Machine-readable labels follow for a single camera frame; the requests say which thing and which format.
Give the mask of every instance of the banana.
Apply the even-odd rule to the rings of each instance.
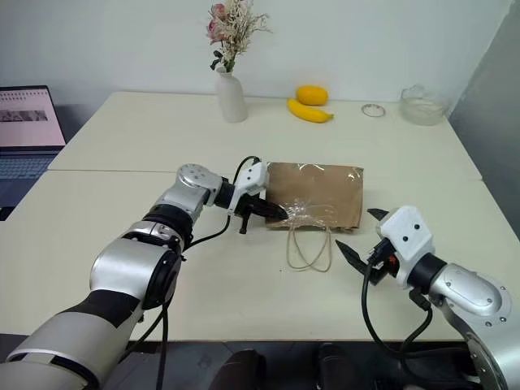
[[[322,124],[334,118],[333,114],[328,114],[317,108],[304,106],[296,99],[287,99],[287,107],[298,118]]]

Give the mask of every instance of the brown paper bag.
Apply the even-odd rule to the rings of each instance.
[[[363,203],[363,169],[338,165],[269,163],[266,199],[282,206],[289,218],[266,221],[269,228],[359,226]]]

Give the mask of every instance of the small glass dish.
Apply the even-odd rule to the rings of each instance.
[[[432,126],[442,120],[449,108],[449,101],[416,84],[402,90],[400,108],[403,117],[413,124]]]

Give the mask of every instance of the dried flower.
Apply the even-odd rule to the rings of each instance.
[[[215,42],[221,42],[225,38],[223,26],[218,22],[217,19],[210,21],[210,24],[208,25],[207,36],[211,39],[211,44],[214,44]]]
[[[225,5],[215,4],[211,7],[207,36],[211,39],[211,44],[221,42],[220,49],[215,51],[217,59],[211,64],[211,69],[222,63],[231,72],[236,56],[248,49],[253,33],[270,31],[267,28],[269,16],[253,15],[252,6],[253,0],[227,0]]]
[[[225,20],[228,12],[226,11],[226,6],[223,4],[215,4],[211,7],[211,16],[213,19]]]

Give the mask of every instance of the white table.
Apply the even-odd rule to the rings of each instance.
[[[293,116],[284,99],[248,98],[249,118],[222,119],[215,96],[114,93],[50,165],[51,170],[176,171],[199,163],[232,174],[255,154],[267,161],[357,165],[370,178],[481,179],[446,119],[406,122],[396,103],[370,118],[361,102],[329,102],[324,124]]]
[[[100,250],[140,219],[173,173],[49,171],[0,225],[0,332],[28,334],[52,314],[83,300]],[[419,207],[435,235],[436,254],[493,275],[520,297],[520,244],[478,180],[366,179],[364,208]],[[219,230],[224,211],[204,210],[194,235]],[[285,263],[287,232],[252,218],[246,236],[229,231],[186,252],[170,308],[171,340],[370,340],[362,321],[362,277],[341,257],[327,274],[295,272]],[[375,221],[339,238],[365,257],[377,242]],[[317,232],[302,232],[316,247]],[[419,322],[418,310],[392,278],[370,290],[369,311],[380,335],[402,340]],[[155,313],[137,326],[138,337]],[[159,332],[152,335],[158,340]],[[458,334],[436,313],[423,340]]]

